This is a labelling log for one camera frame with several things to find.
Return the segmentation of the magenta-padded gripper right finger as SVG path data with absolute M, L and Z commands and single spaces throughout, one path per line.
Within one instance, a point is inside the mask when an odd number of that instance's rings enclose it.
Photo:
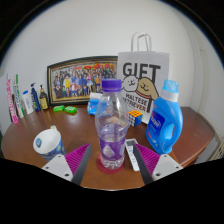
M 168 154 L 159 155 L 139 144 L 133 146 L 133 153 L 145 185 L 182 169 Z

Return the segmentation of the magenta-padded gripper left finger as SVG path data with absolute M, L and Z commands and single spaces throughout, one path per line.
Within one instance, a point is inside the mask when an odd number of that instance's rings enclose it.
M 91 145 L 86 144 L 66 156 L 55 156 L 42 169 L 76 185 L 81 185 L 91 153 Z

